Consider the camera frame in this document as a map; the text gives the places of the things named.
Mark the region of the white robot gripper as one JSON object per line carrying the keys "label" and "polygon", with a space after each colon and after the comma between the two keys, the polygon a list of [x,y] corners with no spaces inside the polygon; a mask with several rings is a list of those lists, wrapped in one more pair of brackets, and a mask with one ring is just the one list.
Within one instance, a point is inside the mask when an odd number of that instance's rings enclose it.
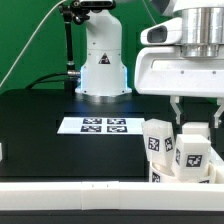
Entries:
{"label": "white robot gripper", "polygon": [[216,56],[186,57],[182,40],[182,19],[176,17],[145,29],[140,36],[145,45],[136,59],[134,85],[138,93],[168,95],[182,125],[185,114],[182,98],[217,98],[214,127],[219,128],[224,113],[224,45],[213,45]]}

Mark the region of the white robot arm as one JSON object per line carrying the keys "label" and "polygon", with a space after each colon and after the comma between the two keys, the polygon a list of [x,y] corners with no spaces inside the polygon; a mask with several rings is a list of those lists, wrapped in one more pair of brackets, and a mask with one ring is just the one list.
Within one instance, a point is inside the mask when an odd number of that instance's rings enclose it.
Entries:
{"label": "white robot arm", "polygon": [[[123,0],[75,0],[74,19],[86,25],[87,59],[76,92],[99,100],[130,91],[121,60],[122,26],[110,10]],[[135,64],[138,93],[167,95],[180,120],[179,99],[215,98],[224,113],[224,0],[149,0],[170,19],[141,33],[145,46]]]}

